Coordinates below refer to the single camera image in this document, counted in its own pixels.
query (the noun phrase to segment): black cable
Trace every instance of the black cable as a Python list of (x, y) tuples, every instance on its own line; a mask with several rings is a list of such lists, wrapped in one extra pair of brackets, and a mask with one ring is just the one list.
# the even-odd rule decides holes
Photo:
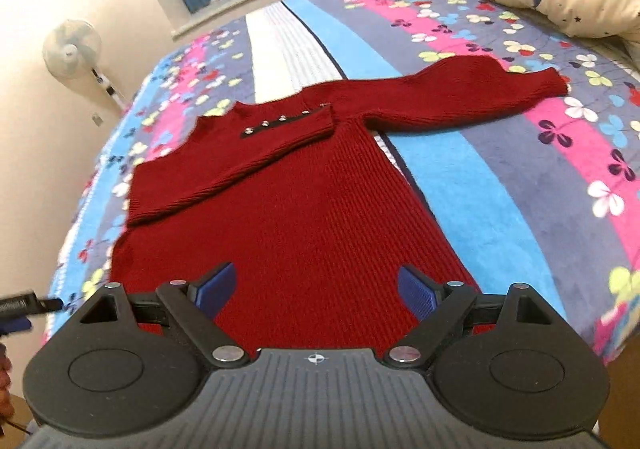
[(31, 434), (25, 428), (23, 428), (20, 425), (17, 425), (16, 423), (12, 422), (11, 420), (4, 419), (4, 422), (6, 422), (7, 425), (10, 425), (11, 427), (17, 429), (18, 431), (22, 431), (24, 434)]

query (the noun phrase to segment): bed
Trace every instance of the bed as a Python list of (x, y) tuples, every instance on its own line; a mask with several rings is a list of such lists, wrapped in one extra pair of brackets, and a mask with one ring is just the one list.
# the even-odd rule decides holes
[(84, 189), (51, 286), (65, 313), (48, 318), (47, 338), (109, 280), (135, 166), (179, 146), (198, 115), (455, 54), (488, 54), (512, 72), (556, 68), (569, 96), (488, 124), (372, 140), (482, 291), (531, 283), (604, 362), (615, 358), (640, 320), (640, 76), (608, 47), (484, 0), (284, 0), (165, 57)]

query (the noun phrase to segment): sweater sleeve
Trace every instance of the sweater sleeve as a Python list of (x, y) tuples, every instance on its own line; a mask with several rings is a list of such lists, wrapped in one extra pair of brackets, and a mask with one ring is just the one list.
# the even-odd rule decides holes
[(487, 56), (447, 58), (398, 79), (346, 80), (306, 90), (307, 100), (331, 102), (338, 121), (362, 118), (376, 130), (475, 124), (527, 111), (543, 98), (567, 93), (554, 68), (510, 73)]

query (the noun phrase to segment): hand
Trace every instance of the hand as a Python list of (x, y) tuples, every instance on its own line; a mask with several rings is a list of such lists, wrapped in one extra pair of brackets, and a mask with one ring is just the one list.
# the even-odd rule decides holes
[(8, 387), (11, 384), (9, 371), (11, 371), (11, 361), (4, 354), (4, 345), (0, 344), (0, 417), (9, 418), (14, 414), (14, 407), (11, 405), (11, 394)]

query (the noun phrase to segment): fan stand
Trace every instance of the fan stand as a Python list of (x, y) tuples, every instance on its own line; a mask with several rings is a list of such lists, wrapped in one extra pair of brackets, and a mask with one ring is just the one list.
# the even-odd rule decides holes
[(97, 68), (91, 68), (91, 73), (94, 74), (95, 80), (100, 84), (100, 87), (115, 101), (122, 112), (127, 111), (127, 105), (123, 102), (120, 94), (111, 84), (111, 81), (102, 75)]

